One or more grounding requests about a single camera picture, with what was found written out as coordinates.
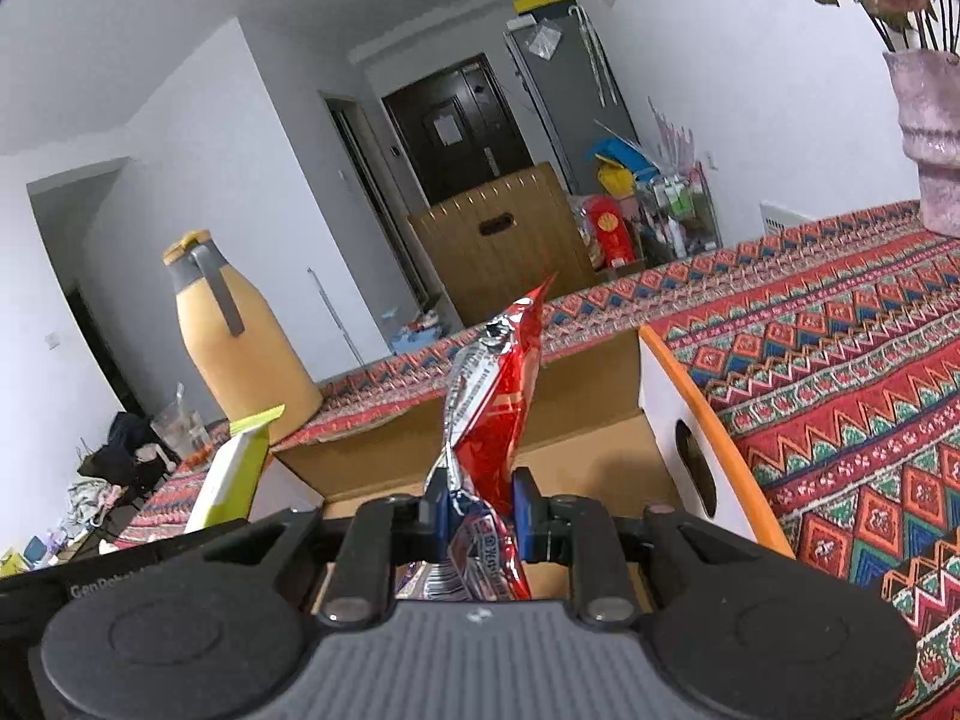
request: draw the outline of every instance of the yellow thermos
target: yellow thermos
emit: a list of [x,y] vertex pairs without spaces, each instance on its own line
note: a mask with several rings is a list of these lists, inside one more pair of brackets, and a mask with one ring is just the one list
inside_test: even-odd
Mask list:
[[227,419],[283,404],[271,442],[301,427],[323,396],[263,295],[224,259],[210,231],[187,233],[163,261],[174,279],[186,350]]

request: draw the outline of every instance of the vase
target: vase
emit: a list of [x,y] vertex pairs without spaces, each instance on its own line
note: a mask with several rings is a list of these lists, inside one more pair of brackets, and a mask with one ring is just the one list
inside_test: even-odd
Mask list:
[[923,226],[960,238],[960,56],[914,49],[884,57],[904,153],[920,170]]

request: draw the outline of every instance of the gray refrigerator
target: gray refrigerator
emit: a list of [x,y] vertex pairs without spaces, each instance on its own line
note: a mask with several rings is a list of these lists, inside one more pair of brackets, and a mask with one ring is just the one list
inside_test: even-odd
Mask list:
[[637,141],[637,132],[623,95],[613,79],[616,103],[611,99],[606,77],[600,71],[606,106],[601,105],[590,54],[580,35],[575,16],[551,17],[563,30],[563,38],[549,59],[527,50],[536,25],[507,32],[507,48],[517,71],[534,101],[536,112],[557,153],[557,161],[571,194],[598,194],[605,190],[597,180],[597,161],[589,156],[597,141],[611,137],[596,122],[603,122],[622,138]]

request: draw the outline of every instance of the brown wooden panel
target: brown wooden panel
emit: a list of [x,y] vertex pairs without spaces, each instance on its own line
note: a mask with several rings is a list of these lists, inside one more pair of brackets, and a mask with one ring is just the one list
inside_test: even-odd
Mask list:
[[467,326],[486,322],[549,274],[557,274],[549,298],[597,283],[549,163],[465,191],[409,220]]

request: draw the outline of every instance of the gray handle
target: gray handle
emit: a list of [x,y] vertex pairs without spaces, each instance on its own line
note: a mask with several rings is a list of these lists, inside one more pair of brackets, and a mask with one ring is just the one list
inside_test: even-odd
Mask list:
[[243,317],[240,316],[240,309],[237,308],[227,282],[224,281],[224,274],[220,273],[220,264],[204,245],[192,248],[190,257],[197,263],[200,275],[210,285],[210,292],[213,292],[213,299],[217,301],[217,307],[227,321],[230,334],[234,338],[242,335],[244,331]]

